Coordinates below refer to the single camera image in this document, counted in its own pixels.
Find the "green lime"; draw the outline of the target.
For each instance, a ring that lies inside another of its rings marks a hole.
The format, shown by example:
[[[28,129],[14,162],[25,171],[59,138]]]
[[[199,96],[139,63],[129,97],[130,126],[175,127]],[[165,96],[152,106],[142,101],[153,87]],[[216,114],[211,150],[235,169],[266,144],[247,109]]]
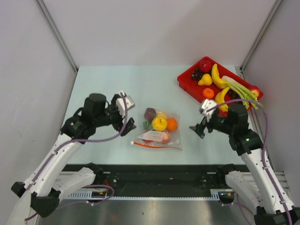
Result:
[[[152,121],[144,121],[142,124],[143,124],[143,129],[145,131],[150,131],[150,130],[153,129],[153,127],[152,127]]]

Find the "yellow lemon fruit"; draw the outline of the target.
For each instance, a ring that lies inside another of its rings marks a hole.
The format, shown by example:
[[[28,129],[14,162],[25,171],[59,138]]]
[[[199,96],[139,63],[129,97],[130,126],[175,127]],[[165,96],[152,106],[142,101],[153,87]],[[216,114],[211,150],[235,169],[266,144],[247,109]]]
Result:
[[[167,120],[162,117],[155,117],[152,121],[152,127],[155,131],[163,132],[167,127]]]

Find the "clear orange-zip plastic bag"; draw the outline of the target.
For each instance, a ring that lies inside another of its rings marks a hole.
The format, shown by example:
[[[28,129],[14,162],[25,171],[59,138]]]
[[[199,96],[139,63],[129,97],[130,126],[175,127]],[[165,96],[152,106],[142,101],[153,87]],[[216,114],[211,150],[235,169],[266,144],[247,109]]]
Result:
[[[130,142],[131,145],[182,150],[180,116],[177,113],[148,107],[140,124],[142,131]]]

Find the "pale yellow pear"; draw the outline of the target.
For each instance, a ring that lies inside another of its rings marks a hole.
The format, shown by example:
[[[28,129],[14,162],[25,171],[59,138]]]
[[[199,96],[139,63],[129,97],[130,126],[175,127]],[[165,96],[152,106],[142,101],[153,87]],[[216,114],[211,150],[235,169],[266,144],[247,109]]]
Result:
[[[168,119],[168,115],[165,112],[157,112],[157,117],[162,117],[164,119]]]

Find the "pink peach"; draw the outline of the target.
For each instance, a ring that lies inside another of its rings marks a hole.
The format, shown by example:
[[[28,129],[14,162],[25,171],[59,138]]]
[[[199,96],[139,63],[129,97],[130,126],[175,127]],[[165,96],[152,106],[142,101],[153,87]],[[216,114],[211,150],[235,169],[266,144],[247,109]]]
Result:
[[[168,133],[167,130],[163,132],[150,130],[143,133],[142,140],[148,143],[149,142],[168,143],[170,141],[170,134]]]

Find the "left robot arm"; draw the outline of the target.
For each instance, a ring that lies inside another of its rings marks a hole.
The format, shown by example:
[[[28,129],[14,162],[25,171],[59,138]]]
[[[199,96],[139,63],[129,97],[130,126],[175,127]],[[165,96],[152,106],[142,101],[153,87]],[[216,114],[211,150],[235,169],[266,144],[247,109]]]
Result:
[[[15,182],[11,190],[19,197],[9,218],[9,225],[23,225],[34,218],[32,210],[42,218],[51,215],[60,202],[81,188],[105,188],[103,169],[94,163],[84,165],[78,172],[57,181],[57,177],[68,160],[85,143],[99,143],[125,136],[135,129],[133,118],[128,111],[134,107],[132,98],[123,91],[113,96],[110,102],[103,94],[92,93],[83,107],[65,121],[52,149],[23,182]],[[97,128],[112,126],[117,134],[103,140],[91,140]]]

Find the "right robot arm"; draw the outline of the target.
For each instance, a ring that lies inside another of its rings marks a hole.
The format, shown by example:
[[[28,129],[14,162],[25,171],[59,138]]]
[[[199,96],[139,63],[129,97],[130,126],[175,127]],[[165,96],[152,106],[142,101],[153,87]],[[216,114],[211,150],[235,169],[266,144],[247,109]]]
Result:
[[[205,137],[205,130],[228,135],[231,148],[247,166],[254,184],[247,181],[233,164],[218,168],[216,182],[221,188],[230,187],[235,191],[246,208],[253,212],[255,224],[295,225],[300,221],[300,209],[282,188],[261,138],[249,128],[247,110],[238,102],[230,100],[227,116],[222,117],[218,111],[221,104],[204,100],[199,109],[203,119],[190,129],[200,138]]]

